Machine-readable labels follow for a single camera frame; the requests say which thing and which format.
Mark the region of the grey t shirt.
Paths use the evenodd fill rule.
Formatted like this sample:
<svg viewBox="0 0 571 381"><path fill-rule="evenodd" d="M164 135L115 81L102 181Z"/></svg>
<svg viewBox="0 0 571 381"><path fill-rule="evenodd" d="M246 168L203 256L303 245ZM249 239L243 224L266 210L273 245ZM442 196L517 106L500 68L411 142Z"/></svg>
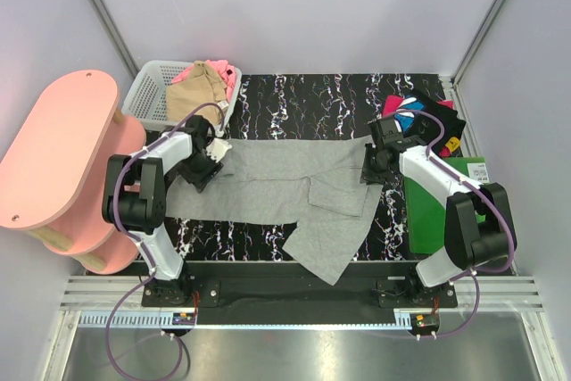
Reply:
<svg viewBox="0 0 571 381"><path fill-rule="evenodd" d="M256 225L295 224L285 252L333 286L375 218L380 185L361 182L370 137L350 140L239 140L221 172L199 192L176 178L171 218Z"/></svg>

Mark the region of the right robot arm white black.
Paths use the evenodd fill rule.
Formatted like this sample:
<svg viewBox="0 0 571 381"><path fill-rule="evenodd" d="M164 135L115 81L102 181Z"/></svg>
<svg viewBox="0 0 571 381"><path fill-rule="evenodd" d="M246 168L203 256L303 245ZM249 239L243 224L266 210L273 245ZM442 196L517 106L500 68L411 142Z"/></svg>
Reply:
<svg viewBox="0 0 571 381"><path fill-rule="evenodd" d="M371 121L372 142L365 145L360 181L383 184L396 173L422 186L444 209L443 247L420 261L405 284L410 303L425 306L437 295L437 287L477 271L501 273L512 265L517 249L516 233L506 189L498 183L483 184L463 175L433 150L444 138L445 127L426 142L406 137L391 116Z"/></svg>

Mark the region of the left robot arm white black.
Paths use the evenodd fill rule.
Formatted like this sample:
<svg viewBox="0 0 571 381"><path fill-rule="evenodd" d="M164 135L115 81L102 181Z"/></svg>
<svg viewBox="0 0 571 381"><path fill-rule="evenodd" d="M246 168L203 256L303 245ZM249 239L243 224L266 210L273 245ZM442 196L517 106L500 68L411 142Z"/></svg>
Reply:
<svg viewBox="0 0 571 381"><path fill-rule="evenodd" d="M193 285L183 277L183 259L164 226L166 177L176 172L201 193L222 170L232 145L217 136L204 117L165 130L157 140L131 154L114 154L107 162L103 220L135 244L152 281L172 305L186 304Z"/></svg>

